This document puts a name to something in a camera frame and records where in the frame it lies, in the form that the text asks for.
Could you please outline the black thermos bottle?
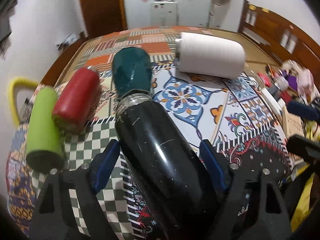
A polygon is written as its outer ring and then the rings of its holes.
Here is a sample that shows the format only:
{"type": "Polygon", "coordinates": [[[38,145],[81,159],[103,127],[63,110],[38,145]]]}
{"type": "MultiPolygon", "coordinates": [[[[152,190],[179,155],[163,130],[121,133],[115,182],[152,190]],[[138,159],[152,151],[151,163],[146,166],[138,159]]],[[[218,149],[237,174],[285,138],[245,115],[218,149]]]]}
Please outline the black thermos bottle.
{"type": "Polygon", "coordinates": [[[211,239],[218,196],[167,111],[147,94],[131,94],[117,105],[115,129],[141,195],[167,239],[211,239]]]}

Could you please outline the standing electric fan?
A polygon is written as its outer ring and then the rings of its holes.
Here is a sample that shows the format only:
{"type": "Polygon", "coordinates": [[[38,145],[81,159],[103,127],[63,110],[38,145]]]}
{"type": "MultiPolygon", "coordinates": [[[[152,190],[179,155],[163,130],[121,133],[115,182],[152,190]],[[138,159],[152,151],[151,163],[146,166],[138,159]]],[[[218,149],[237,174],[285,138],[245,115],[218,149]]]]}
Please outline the standing electric fan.
{"type": "Polygon", "coordinates": [[[210,0],[208,27],[220,28],[223,24],[231,0],[210,0]]]}

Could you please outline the brown wooden door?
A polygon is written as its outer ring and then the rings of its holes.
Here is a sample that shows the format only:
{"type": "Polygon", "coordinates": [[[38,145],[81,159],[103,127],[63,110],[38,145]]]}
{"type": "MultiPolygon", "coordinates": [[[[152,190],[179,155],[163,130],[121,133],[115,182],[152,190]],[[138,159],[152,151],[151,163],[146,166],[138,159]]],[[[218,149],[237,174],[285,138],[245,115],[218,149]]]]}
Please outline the brown wooden door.
{"type": "Polygon", "coordinates": [[[80,0],[90,38],[127,29],[124,0],[80,0]]]}

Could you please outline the red thermos cup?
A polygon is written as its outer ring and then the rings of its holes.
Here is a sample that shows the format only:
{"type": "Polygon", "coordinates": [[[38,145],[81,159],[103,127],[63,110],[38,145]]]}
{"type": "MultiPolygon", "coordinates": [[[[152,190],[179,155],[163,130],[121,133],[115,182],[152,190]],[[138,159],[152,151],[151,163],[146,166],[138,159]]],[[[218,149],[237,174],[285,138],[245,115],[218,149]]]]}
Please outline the red thermos cup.
{"type": "Polygon", "coordinates": [[[83,129],[95,97],[100,79],[95,67],[78,69],[60,94],[52,111],[52,118],[66,132],[83,129]]]}

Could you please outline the patterned tablecloth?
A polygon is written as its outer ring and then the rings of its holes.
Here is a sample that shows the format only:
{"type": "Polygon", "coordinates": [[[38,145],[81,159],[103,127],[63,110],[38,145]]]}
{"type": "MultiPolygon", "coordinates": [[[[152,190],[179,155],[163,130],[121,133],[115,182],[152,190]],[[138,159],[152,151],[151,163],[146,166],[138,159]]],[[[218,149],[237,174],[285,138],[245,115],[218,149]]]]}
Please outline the patterned tablecloth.
{"type": "Polygon", "coordinates": [[[249,77],[126,74],[36,92],[8,161],[16,239],[289,239],[290,158],[249,77]]]}

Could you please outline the white small cabinet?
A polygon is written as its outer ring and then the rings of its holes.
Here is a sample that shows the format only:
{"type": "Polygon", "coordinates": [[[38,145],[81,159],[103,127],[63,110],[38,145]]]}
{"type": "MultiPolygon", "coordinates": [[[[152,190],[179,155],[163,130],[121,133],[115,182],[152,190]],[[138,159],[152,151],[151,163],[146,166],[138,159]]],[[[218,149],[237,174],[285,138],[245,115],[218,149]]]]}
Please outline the white small cabinet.
{"type": "Polygon", "coordinates": [[[150,3],[152,26],[172,27],[178,25],[178,3],[175,0],[153,0],[150,3]]]}

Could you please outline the lime green cup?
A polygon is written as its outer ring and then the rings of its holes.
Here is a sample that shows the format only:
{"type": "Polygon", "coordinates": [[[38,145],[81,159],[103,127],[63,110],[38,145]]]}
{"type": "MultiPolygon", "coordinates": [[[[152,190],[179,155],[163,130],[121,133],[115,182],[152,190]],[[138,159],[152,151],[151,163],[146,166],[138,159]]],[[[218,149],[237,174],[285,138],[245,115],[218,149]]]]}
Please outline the lime green cup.
{"type": "Polygon", "coordinates": [[[35,97],[26,140],[26,162],[36,172],[44,174],[64,167],[61,133],[52,119],[57,93],[43,87],[35,97]]]}

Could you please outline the white thermos cup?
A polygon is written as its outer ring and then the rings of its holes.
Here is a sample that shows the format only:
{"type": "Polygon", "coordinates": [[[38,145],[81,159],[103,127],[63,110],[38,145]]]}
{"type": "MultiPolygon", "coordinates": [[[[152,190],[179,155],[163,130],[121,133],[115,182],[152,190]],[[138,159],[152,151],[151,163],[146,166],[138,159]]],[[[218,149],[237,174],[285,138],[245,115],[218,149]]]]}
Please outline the white thermos cup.
{"type": "Polygon", "coordinates": [[[182,72],[232,80],[244,71],[246,54],[238,42],[186,32],[175,42],[178,67],[182,72]]]}

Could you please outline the patchwork bed mat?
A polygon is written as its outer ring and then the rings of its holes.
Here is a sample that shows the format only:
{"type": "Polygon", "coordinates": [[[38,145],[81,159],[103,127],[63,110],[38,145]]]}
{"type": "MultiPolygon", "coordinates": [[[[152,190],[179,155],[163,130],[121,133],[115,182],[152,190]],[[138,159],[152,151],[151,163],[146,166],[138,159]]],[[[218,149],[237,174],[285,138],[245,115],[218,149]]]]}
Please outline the patchwork bed mat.
{"type": "Polygon", "coordinates": [[[181,32],[205,34],[238,42],[246,53],[246,63],[250,70],[263,73],[267,64],[279,68],[258,45],[240,33],[200,27],[174,26],[168,28],[142,28],[114,32],[84,42],[71,58],[63,64],[64,69],[54,86],[68,81],[81,67],[95,66],[103,72],[111,69],[114,55],[125,47],[138,47],[150,55],[151,62],[172,61],[176,55],[176,43],[181,32]]]}

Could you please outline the dark green faceted cup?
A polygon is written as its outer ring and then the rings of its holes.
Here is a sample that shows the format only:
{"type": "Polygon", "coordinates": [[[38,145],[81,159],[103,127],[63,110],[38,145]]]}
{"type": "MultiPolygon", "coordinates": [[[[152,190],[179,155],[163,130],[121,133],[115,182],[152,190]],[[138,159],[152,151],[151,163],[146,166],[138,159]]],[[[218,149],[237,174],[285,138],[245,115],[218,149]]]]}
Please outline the dark green faceted cup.
{"type": "Polygon", "coordinates": [[[118,51],[113,58],[112,73],[119,98],[133,93],[150,94],[152,64],[144,49],[127,47],[118,51]]]}

